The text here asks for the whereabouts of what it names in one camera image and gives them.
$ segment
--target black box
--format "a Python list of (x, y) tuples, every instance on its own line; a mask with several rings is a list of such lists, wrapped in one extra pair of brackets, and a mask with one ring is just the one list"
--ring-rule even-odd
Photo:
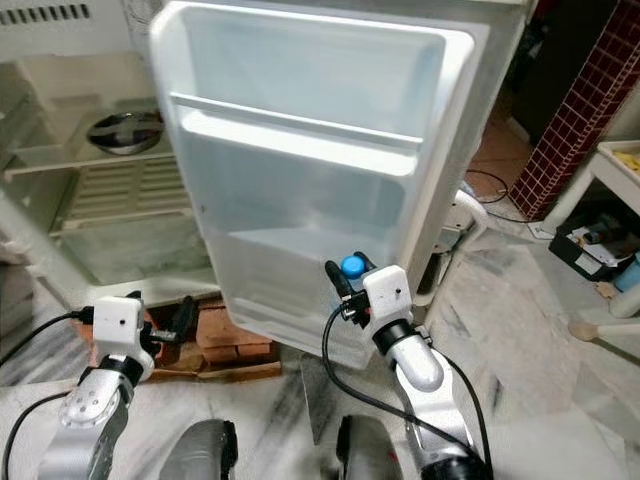
[(629, 264), (629, 261), (624, 261), (620, 262), (616, 267), (609, 267), (567, 238), (567, 235), (576, 228), (593, 224), (597, 216), (597, 214), (584, 214), (568, 218), (557, 228), (556, 236), (549, 245), (551, 252), (592, 282), (611, 280), (617, 272), (620, 272)]

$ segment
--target white plastic table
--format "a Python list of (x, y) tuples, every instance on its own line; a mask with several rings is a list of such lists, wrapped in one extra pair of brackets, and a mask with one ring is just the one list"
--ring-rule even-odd
[[(549, 212), (541, 229), (555, 235), (556, 229), (571, 215), (591, 182), (597, 178), (620, 200), (640, 215), (640, 175), (631, 170), (614, 155), (614, 151), (640, 152), (640, 141), (602, 142), (591, 159), (573, 177), (569, 187)], [(611, 314), (628, 318), (640, 310), (640, 285), (615, 297), (609, 304)]]

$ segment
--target metal bowl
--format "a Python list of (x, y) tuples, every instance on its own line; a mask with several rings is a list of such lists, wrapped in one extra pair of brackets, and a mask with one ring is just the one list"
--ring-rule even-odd
[(158, 112), (123, 112), (94, 124), (87, 132), (87, 140), (113, 155), (134, 155), (158, 143), (163, 130)]

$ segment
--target small bottle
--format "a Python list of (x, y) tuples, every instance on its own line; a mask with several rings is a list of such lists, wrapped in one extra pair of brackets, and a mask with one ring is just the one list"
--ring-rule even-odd
[(356, 257), (354, 255), (345, 257), (340, 264), (340, 270), (342, 270), (342, 273), (347, 277), (349, 283), (351, 283), (351, 287), (356, 292), (359, 292), (364, 288), (362, 286), (362, 274), (364, 273), (364, 268), (364, 261), (360, 257)]

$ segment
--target marble floor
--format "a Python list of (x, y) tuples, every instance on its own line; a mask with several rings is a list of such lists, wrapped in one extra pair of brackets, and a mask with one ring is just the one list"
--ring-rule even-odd
[[(59, 305), (56, 310), (55, 299), (37, 286), (28, 300), (34, 315), (29, 316), (29, 307), (20, 310), (15, 299), (25, 303), (26, 297), (11, 285), (28, 279), (16, 280), (21, 274), (11, 269), (20, 267), (8, 268), (0, 269), (3, 332), (23, 333), (63, 310)], [(427, 319), (435, 348), (465, 370), (478, 392), (497, 479), (640, 479), (640, 345), (629, 338), (583, 343), (569, 335), (567, 324), (572, 320), (598, 324), (618, 320), (608, 314), (607, 302), (593, 284), (554, 257), (545, 242), (533, 239), (525, 225), (496, 220), (451, 272)], [(22, 322), (31, 327), (20, 327)], [(22, 360), (16, 358), (13, 366), (7, 364), (0, 372), (3, 385), (14, 385), (0, 389), (0, 409), (7, 419), (0, 422), (0, 448), (19, 411), (31, 399), (63, 388), (51, 380), (74, 377), (86, 362), (86, 351), (73, 331), (60, 327), (56, 335), (43, 338), (39, 348), (34, 344)], [(19, 336), (3, 333), (2, 348)], [(157, 478), (159, 467), (153, 462), (168, 454), (178, 431), (206, 415), (227, 415), (244, 425), (239, 440), (245, 442), (241, 455), (248, 458), (239, 464), (236, 478), (314, 478), (312, 470), (326, 476), (335, 471), (338, 427), (342, 416), (350, 413), (380, 418), (394, 441), (405, 478), (417, 478), (401, 421), (336, 390), (317, 358), (285, 352), (287, 374), (280, 379), (138, 388), (138, 406), (134, 401), (130, 425), (116, 452), (118, 476), (111, 478)], [(31, 362), (30, 368), (21, 362)], [(340, 369), (339, 374), (399, 405), (391, 375), (378, 356), (365, 371)], [(474, 438), (479, 438), (472, 404), (457, 381), (454, 396)], [(165, 406), (164, 400), (150, 400), (160, 397), (168, 399)], [(43, 407), (30, 420), (32, 427), (50, 432), (55, 408)], [(153, 421), (145, 427), (149, 419)], [(164, 424), (167, 437), (162, 436)], [(154, 435), (161, 441), (150, 441)], [(135, 448), (121, 447), (127, 442)], [(300, 448), (290, 450), (286, 442)], [(256, 451), (267, 456), (256, 456)], [(256, 477), (255, 472), (265, 468), (260, 464), (264, 458), (284, 456), (287, 459), (277, 468), (285, 477)], [(131, 462), (140, 465), (134, 468)]]

